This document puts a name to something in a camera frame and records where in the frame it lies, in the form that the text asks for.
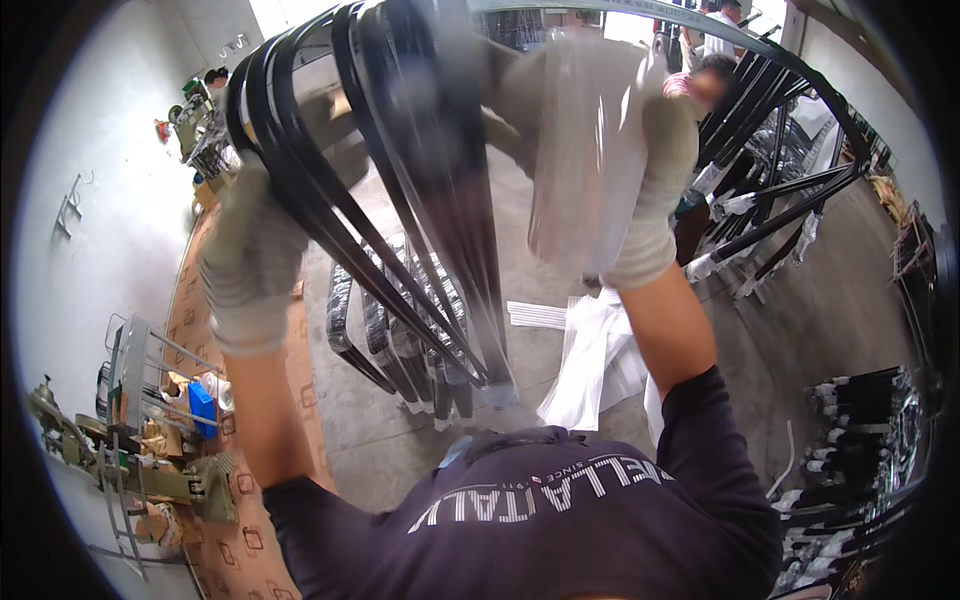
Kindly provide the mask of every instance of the navy blue t-shirt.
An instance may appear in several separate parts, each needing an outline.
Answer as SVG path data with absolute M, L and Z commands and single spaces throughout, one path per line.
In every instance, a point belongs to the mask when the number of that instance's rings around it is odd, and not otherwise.
M 432 471 L 390 513 L 303 478 L 263 502 L 304 598 L 765 598 L 780 521 L 716 368 L 671 390 L 663 420 L 656 465 L 553 428 Z

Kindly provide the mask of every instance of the curved metal bar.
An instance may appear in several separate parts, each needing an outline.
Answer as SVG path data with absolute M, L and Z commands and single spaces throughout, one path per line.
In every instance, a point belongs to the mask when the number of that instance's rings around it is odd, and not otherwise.
M 426 296 L 426 293 L 414 281 L 413 276 L 400 263 L 393 250 L 387 245 L 386 240 L 380 235 L 376 227 L 373 226 L 367 215 L 360 209 L 356 201 L 350 195 L 349 190 L 343 185 L 337 173 L 330 164 L 321 155 L 316 144 L 310 139 L 306 132 L 303 118 L 300 115 L 300 107 L 294 98 L 293 88 L 293 65 L 297 49 L 305 38 L 313 33 L 314 28 L 322 26 L 329 20 L 326 13 L 313 19 L 307 24 L 295 30 L 288 37 L 284 38 L 276 46 L 276 61 L 273 68 L 274 74 L 274 101 L 276 104 L 276 114 L 279 117 L 280 129 L 285 134 L 285 140 L 292 142 L 291 150 L 296 152 L 299 162 L 305 167 L 304 173 L 309 174 L 310 179 L 315 180 L 321 185 L 317 185 L 322 192 L 321 196 L 330 204 L 335 205 L 343 211 L 344 216 L 360 232 L 364 240 L 376 251 L 377 255 L 393 273 L 399 281 L 410 289 L 411 294 L 417 302 L 426 309 L 427 314 L 443 328 L 450 339 L 460 347 L 473 363 L 478 372 L 484 372 L 483 363 L 472 353 L 469 343 L 463 336 L 459 327 L 450 324 L 440 312 L 440 309 Z

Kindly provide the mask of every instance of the brown patterned floor mat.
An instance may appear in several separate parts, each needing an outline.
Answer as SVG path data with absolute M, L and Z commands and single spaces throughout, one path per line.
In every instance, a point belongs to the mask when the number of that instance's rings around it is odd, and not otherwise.
M 210 338 L 207 326 L 209 309 L 196 268 L 197 251 L 210 233 L 219 210 L 220 206 L 217 206 L 211 213 L 202 216 L 195 226 L 174 293 L 167 336 L 222 369 L 224 359 Z M 314 396 L 302 297 L 291 299 L 288 317 L 287 374 L 290 388 L 300 406 L 310 446 L 315 448 L 313 460 L 320 482 L 328 490 L 336 492 L 326 460 L 324 436 Z M 173 348 L 167 349 L 165 360 L 189 374 L 199 374 L 205 370 L 201 363 Z M 218 435 L 205 444 L 202 454 L 226 451 L 233 456 L 234 469 L 229 483 L 238 522 L 226 525 L 195 519 L 203 534 L 203 541 L 188 544 L 186 553 L 200 590 L 204 598 L 300 598 L 283 565 L 274 527 L 261 502 L 260 488 L 253 482 L 247 462 L 235 441 L 233 414 L 224 413 L 218 408 L 217 421 L 220 423 Z

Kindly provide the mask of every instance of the white foam sheet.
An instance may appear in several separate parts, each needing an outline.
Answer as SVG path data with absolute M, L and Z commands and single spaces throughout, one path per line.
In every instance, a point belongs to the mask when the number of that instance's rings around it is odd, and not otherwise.
M 565 332 L 560 373 L 538 409 L 546 424 L 596 431 L 600 412 L 643 392 L 647 368 L 614 290 L 571 297 L 566 309 L 508 301 L 507 311 L 513 325 Z

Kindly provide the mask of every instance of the white wall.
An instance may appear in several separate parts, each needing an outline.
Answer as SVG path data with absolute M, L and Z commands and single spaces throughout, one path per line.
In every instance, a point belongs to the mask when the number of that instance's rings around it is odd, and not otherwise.
M 165 328 L 192 229 L 193 171 L 180 164 L 176 139 L 164 146 L 154 128 L 196 68 L 179 46 L 189 34 L 164 8 L 131 0 L 90 34 L 51 100 L 24 178 L 12 245 L 18 374 L 27 390 L 49 374 L 68 417 L 95 414 L 111 313 Z M 67 215 L 67 239 L 54 228 L 60 202 L 91 169 L 95 184 L 78 188 L 84 216 Z M 89 478 L 63 465 L 49 471 L 84 542 L 114 550 L 104 498 Z M 144 588 L 122 562 L 98 562 L 129 597 L 195 596 L 192 584 L 182 586 L 185 566 L 151 567 Z
M 172 0 L 178 15 L 206 61 L 206 68 L 226 66 L 230 72 L 253 48 L 263 43 L 250 0 Z M 235 50 L 237 34 L 250 43 Z M 234 51 L 220 57 L 221 48 L 233 44 Z
M 920 119 L 897 91 L 847 42 L 813 18 L 806 20 L 800 57 L 823 73 L 890 147 L 903 198 L 918 201 L 934 229 L 945 223 L 933 148 Z

